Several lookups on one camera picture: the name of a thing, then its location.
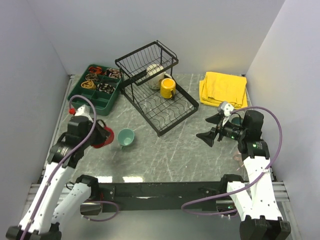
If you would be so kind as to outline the red enamel mug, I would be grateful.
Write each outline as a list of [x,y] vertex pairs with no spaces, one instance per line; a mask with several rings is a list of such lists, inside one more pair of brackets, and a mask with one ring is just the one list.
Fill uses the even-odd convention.
[[96,125],[91,136],[91,146],[95,149],[111,144],[115,138],[113,130],[102,119],[96,120]]

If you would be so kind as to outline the teal glazed ceramic mug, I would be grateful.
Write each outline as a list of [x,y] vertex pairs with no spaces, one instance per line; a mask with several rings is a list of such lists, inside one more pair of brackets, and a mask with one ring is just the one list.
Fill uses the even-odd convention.
[[242,118],[239,116],[235,116],[231,119],[231,123],[238,125],[238,126],[241,126],[242,125]]

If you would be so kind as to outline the yellow enamel mug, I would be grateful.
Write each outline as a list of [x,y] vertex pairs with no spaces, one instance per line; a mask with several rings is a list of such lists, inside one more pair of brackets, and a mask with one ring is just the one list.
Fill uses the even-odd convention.
[[173,100],[176,95],[176,82],[171,78],[165,78],[160,84],[160,95],[164,99]]

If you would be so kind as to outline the floral white green-inside mug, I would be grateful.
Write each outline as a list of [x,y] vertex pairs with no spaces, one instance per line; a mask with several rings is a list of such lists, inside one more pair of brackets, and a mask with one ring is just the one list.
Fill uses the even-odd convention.
[[160,64],[151,64],[146,69],[146,77],[151,77],[147,82],[147,86],[152,90],[160,90],[161,82],[165,78],[172,79],[173,77],[166,73],[165,71],[161,72],[164,67]]

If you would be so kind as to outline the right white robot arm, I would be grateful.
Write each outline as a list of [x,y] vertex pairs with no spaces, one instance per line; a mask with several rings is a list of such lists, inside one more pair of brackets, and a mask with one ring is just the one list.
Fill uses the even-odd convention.
[[229,122],[223,111],[206,118],[215,126],[196,136],[210,147],[223,137],[236,140],[248,175],[248,184],[235,174],[221,179],[220,196],[232,199],[241,218],[239,235],[242,240],[285,240],[291,225],[283,219],[274,194],[268,144],[261,138],[264,115],[247,110],[240,124]]

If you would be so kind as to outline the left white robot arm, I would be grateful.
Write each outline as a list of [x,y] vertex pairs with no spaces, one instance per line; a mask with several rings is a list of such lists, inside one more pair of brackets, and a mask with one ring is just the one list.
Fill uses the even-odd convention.
[[67,131],[51,148],[47,167],[33,202],[17,226],[8,228],[8,240],[59,240],[62,228],[85,201],[101,199],[96,177],[81,175],[69,194],[58,202],[69,177],[88,147],[96,149],[114,140],[113,131],[101,120],[73,116]]

